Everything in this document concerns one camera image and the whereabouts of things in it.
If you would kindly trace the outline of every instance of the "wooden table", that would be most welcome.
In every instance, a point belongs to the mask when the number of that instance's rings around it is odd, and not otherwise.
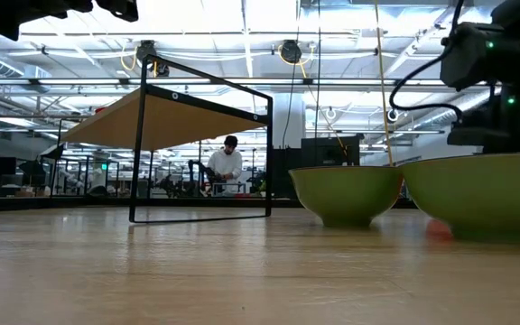
[[[0,212],[0,324],[520,324],[520,246],[456,243],[416,210],[374,225],[327,229],[303,209],[149,227],[126,208]]]

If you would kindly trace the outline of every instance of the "table surface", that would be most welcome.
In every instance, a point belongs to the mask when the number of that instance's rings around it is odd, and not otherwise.
[[[61,141],[133,149],[139,107],[140,89],[137,89],[71,128]],[[142,150],[169,148],[263,126],[256,121],[147,95]]]
[[[0,212],[0,324],[520,324],[520,246],[455,242],[416,210],[373,226],[303,209],[168,226],[126,208]]]

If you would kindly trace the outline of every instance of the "black metal frame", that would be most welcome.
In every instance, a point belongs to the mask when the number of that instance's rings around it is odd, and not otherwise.
[[[207,100],[199,99],[196,97],[192,97],[186,94],[170,91],[168,89],[159,88],[153,85],[148,85],[147,83],[147,75],[148,70],[147,66],[149,62],[158,62],[164,65],[167,65],[170,68],[175,68],[178,70],[182,70],[188,72],[190,74],[209,79],[212,84],[226,85],[231,88],[235,88],[241,91],[244,91],[253,96],[259,96],[261,98],[265,98],[267,100],[267,116],[258,116],[253,113],[248,113],[233,107],[226,107],[224,105],[220,105],[217,103],[209,102]],[[144,133],[144,113],[145,113],[145,97],[147,95],[156,96],[158,98],[165,98],[168,100],[179,101],[183,104],[191,105],[193,107],[199,107],[201,109],[211,110],[217,113],[234,116],[238,118],[243,118],[248,121],[254,121],[257,123],[261,123],[266,125],[266,197],[265,197],[265,213],[262,216],[250,216],[250,217],[233,217],[233,218],[200,218],[200,219],[175,219],[175,220],[137,220],[135,218],[135,209],[138,205],[137,198],[137,188],[138,188],[138,178],[140,172],[140,155],[142,151],[142,137]],[[273,99],[263,94],[259,91],[244,87],[242,85],[238,85],[227,81],[223,78],[218,78],[212,76],[208,73],[195,70],[190,67],[186,67],[184,65],[178,64],[176,62],[166,60],[157,56],[147,55],[142,60],[142,77],[140,83],[140,107],[138,110],[138,120],[137,120],[137,129],[135,134],[135,149],[134,149],[134,171],[132,174],[132,189],[130,193],[130,205],[129,205],[129,221],[132,223],[138,224],[167,224],[167,223],[177,223],[177,222],[202,222],[202,221],[218,221],[218,220],[229,220],[229,219],[244,219],[244,218],[266,218],[272,215],[272,158],[273,158],[273,146],[272,146],[272,136],[273,136],[273,107],[274,102]]]

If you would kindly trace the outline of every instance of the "ceiling duct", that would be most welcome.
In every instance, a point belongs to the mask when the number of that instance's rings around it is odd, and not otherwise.
[[[0,76],[5,78],[44,79],[51,78],[51,74],[41,67],[22,64],[3,58],[0,54]],[[45,86],[26,86],[29,90],[45,93],[50,90]]]

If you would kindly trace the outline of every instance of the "ceramic bowl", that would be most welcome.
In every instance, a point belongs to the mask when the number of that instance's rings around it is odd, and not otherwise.
[[[403,183],[393,167],[313,167],[290,174],[301,204],[326,227],[367,228],[395,204]]]
[[[520,242],[520,153],[474,155],[401,166],[419,209],[457,239]]]

